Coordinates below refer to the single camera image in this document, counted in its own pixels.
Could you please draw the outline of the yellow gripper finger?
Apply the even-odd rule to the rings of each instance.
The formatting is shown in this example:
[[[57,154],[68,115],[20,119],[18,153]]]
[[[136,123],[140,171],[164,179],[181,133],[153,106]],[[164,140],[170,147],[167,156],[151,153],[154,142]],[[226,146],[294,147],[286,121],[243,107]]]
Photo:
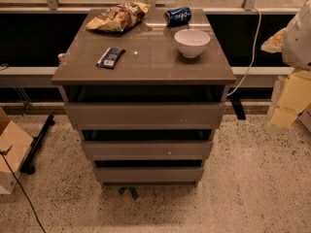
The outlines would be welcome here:
[[[270,129],[288,129],[311,104],[311,71],[294,70],[279,76],[274,84],[267,113]]]

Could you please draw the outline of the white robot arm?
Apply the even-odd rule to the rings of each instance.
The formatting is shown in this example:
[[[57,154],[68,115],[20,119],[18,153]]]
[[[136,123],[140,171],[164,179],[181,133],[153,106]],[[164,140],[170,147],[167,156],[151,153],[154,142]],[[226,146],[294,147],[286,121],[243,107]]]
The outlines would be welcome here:
[[[294,68],[274,84],[268,124],[289,128],[311,104],[311,0],[289,22],[282,46],[283,62]]]

